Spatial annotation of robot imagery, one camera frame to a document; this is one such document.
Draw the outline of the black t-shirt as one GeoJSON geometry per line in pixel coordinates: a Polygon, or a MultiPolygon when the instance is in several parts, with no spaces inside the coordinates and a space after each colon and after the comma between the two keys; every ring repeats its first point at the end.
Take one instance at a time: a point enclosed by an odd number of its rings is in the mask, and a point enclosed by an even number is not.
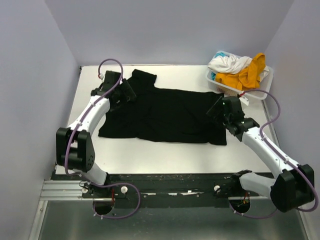
{"type": "Polygon", "coordinates": [[[98,136],[226,146],[225,128],[207,115],[222,94],[157,88],[156,80],[155,74],[135,69],[128,83],[136,100],[107,112],[98,136]]]}

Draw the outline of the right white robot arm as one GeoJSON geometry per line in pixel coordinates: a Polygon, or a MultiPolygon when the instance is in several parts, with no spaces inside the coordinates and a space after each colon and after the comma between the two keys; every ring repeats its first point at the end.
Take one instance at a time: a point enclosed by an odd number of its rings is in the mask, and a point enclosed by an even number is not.
{"type": "Polygon", "coordinates": [[[246,117],[239,95],[219,97],[207,115],[213,120],[219,119],[231,135],[254,151],[273,175],[268,178],[250,170],[233,174],[230,191],[234,195],[252,191],[270,199],[282,213],[293,209],[303,212],[302,206],[308,203],[314,203],[308,212],[318,208],[319,196],[312,167],[301,165],[285,154],[268,138],[262,126],[253,118],[246,117]]]}

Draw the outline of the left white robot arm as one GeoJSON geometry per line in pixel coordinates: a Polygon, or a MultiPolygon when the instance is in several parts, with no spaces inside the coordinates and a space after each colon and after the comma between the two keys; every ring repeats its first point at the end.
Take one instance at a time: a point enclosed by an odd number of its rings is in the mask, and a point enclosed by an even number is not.
{"type": "Polygon", "coordinates": [[[57,130],[55,145],[57,165],[64,167],[67,175],[78,175],[93,184],[93,191],[104,198],[111,191],[109,174],[95,163],[92,134],[106,113],[135,101],[137,96],[121,72],[107,70],[101,77],[101,85],[91,91],[79,117],[57,130]]]}

